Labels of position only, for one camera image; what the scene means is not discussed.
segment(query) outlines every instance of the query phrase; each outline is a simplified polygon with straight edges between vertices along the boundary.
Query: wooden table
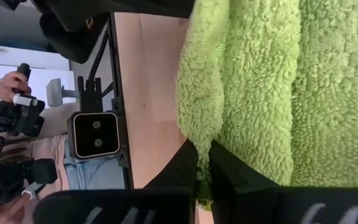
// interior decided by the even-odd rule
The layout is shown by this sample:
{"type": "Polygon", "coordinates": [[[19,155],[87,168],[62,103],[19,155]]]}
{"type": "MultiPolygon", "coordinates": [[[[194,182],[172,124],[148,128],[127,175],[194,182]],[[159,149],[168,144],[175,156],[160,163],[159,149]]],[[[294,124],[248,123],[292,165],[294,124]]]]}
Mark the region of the wooden table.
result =
{"type": "MultiPolygon", "coordinates": [[[[185,142],[177,126],[175,78],[188,21],[115,13],[135,188],[149,183],[185,142]]],[[[197,223],[213,223],[199,209],[197,223]]]]}

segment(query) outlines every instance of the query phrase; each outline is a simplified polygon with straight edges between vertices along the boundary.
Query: green fleece fabric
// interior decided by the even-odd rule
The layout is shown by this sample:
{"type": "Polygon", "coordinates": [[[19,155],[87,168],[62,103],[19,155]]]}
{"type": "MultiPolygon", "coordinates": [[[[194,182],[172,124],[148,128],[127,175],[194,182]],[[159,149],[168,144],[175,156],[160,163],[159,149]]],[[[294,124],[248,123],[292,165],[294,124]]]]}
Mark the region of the green fleece fabric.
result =
{"type": "Polygon", "coordinates": [[[358,186],[358,0],[196,0],[177,111],[203,186],[213,139],[281,185],[358,186]]]}

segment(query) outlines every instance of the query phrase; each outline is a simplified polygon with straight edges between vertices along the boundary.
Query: blue jeans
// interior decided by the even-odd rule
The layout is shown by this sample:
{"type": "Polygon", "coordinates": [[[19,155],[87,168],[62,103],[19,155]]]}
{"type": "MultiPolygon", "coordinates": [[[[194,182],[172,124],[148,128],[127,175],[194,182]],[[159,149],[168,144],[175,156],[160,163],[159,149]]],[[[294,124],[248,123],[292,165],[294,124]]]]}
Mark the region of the blue jeans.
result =
{"type": "Polygon", "coordinates": [[[70,190],[124,189],[124,174],[115,157],[79,161],[70,156],[65,142],[64,166],[70,190]]]}

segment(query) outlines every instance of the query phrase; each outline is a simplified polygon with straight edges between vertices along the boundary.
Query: black cable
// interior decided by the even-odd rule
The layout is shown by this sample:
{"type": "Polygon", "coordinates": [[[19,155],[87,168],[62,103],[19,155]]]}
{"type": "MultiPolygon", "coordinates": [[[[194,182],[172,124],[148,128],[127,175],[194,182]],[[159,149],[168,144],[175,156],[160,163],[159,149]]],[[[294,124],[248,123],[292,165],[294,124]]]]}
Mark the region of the black cable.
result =
{"type": "Polygon", "coordinates": [[[102,92],[102,98],[105,97],[107,94],[109,94],[113,90],[114,90],[114,86],[113,86],[113,84],[111,82],[110,85],[107,86],[107,88],[102,92]]]}
{"type": "Polygon", "coordinates": [[[98,54],[96,54],[96,58],[92,64],[91,70],[89,71],[88,80],[86,81],[86,88],[94,89],[94,79],[96,76],[96,72],[98,71],[100,61],[102,60],[103,53],[106,48],[108,39],[109,39],[109,36],[108,36],[108,32],[106,31],[103,35],[102,43],[98,50],[98,54]]]}

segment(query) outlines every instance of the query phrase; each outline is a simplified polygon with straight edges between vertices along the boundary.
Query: hand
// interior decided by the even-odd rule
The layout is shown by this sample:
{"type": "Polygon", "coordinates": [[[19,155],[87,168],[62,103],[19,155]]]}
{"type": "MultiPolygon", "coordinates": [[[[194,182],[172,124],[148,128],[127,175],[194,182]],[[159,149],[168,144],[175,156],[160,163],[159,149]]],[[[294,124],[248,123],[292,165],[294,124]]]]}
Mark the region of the hand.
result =
{"type": "Polygon", "coordinates": [[[24,206],[30,200],[30,195],[24,194],[14,200],[0,205],[0,224],[21,224],[24,219],[24,206]]]}
{"type": "Polygon", "coordinates": [[[28,86],[28,79],[25,75],[19,72],[10,72],[0,79],[0,100],[12,102],[13,88],[22,90],[25,94],[31,94],[31,88],[28,86]]]}

